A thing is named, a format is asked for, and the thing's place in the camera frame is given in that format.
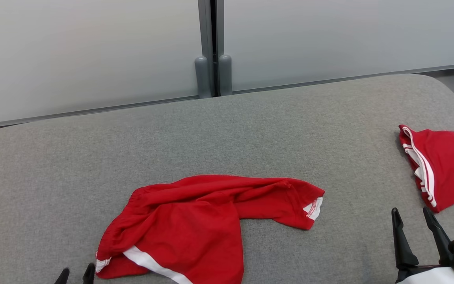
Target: gray couch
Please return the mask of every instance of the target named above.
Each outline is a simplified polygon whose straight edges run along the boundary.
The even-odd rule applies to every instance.
[[[393,283],[391,208],[421,264],[438,253],[398,124],[454,131],[454,94],[390,75],[144,106],[0,129],[0,284],[81,276],[134,189],[198,174],[326,191],[310,231],[242,220],[243,284]],[[454,239],[454,206],[436,215]],[[98,284],[165,284],[150,273]]]

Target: white stripe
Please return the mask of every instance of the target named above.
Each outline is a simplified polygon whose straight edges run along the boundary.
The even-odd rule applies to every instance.
[[[415,170],[415,176],[417,176],[419,179],[422,180],[422,182],[420,182],[420,185],[422,186],[421,191],[427,192],[427,189],[425,189],[425,182],[424,182],[425,179],[423,178],[424,174],[422,172],[422,168],[421,168],[422,162],[421,162],[420,158],[418,157],[416,152],[413,150],[413,148],[405,148],[404,151],[409,155],[411,160],[413,160],[415,163],[418,164],[419,167],[416,168],[416,170]]]
[[[139,248],[133,246],[132,248],[126,250],[124,255],[132,260],[139,266],[143,266],[148,268],[149,270],[159,273],[160,275],[164,275],[166,277],[171,278],[178,284],[193,284],[185,275],[182,273],[177,273],[171,269],[164,268],[158,264],[153,257],[151,257],[148,253],[142,252]]]
[[[308,213],[306,215],[306,217],[316,220],[317,217],[320,215],[320,206],[321,206],[322,202],[323,202],[323,197],[319,197],[315,201],[313,201],[310,205],[304,207],[303,210]]]
[[[423,154],[418,149],[416,149],[411,130],[407,127],[402,127],[402,129],[404,133],[411,139],[411,146],[413,147],[413,151],[416,153],[416,155],[418,155],[418,159],[420,160],[419,162],[415,162],[420,165],[420,168],[423,171],[423,181],[425,182],[425,189],[427,190],[428,200],[433,207],[436,207],[437,202],[434,196],[434,171],[432,171],[432,167],[430,166],[427,158],[425,158],[425,156],[423,156]]]
[[[99,273],[105,266],[110,264],[110,260],[112,260],[111,257],[109,259],[106,259],[106,260],[96,259],[96,272]]]

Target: white wall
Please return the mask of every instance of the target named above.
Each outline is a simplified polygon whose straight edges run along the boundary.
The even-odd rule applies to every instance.
[[[197,95],[197,0],[0,0],[0,121]]]
[[[233,90],[454,65],[454,0],[224,0]]]

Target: metal frame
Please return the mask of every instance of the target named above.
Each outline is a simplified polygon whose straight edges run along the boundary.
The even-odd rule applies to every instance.
[[[215,82],[213,75],[213,34],[211,25],[211,3],[210,0],[197,0],[199,7],[199,27],[201,31],[202,56],[207,59],[209,90],[215,94]]]
[[[233,95],[235,95],[235,94],[238,94],[238,93],[262,92],[262,91],[267,91],[267,90],[279,90],[279,89],[295,88],[295,87],[302,87],[302,86],[311,86],[311,85],[326,84],[326,83],[334,83],[334,82],[341,82],[341,81],[348,81],[348,80],[355,80],[355,79],[363,79],[363,78],[370,78],[370,77],[384,76],[384,75],[415,74],[415,73],[423,73],[423,72],[431,72],[431,71],[439,71],[439,70],[448,70],[448,69],[454,69],[454,65],[440,66],[440,67],[430,67],[430,68],[422,68],[422,69],[413,69],[413,70],[404,70],[404,71],[394,71],[394,72],[378,73],[378,74],[371,74],[371,75],[345,77],[345,78],[339,78],[339,79],[328,79],[328,80],[322,80],[322,81],[312,81],[312,82],[288,84],[288,85],[281,85],[281,86],[271,86],[271,87],[248,89],[248,90],[237,90],[237,91],[233,91],[232,93],[233,93]]]
[[[216,50],[217,58],[223,55],[223,0],[216,1]]]
[[[193,96],[189,96],[189,97],[178,97],[176,99],[161,99],[160,101],[136,103],[136,104],[122,105],[122,106],[108,106],[106,108],[94,108],[91,110],[65,112],[65,113],[43,115],[43,116],[36,116],[36,117],[30,117],[30,118],[7,120],[7,121],[0,121],[0,126],[9,126],[9,125],[14,125],[14,124],[21,124],[21,123],[27,123],[27,122],[33,122],[33,121],[57,118],[57,117],[63,117],[63,116],[85,115],[85,114],[92,114],[92,113],[99,113],[99,112],[106,112],[106,111],[121,110],[124,108],[136,108],[139,106],[142,107],[142,106],[149,106],[149,105],[156,105],[156,104],[163,104],[163,103],[188,101],[190,99],[198,99],[198,98],[199,98],[198,96],[193,95]]]

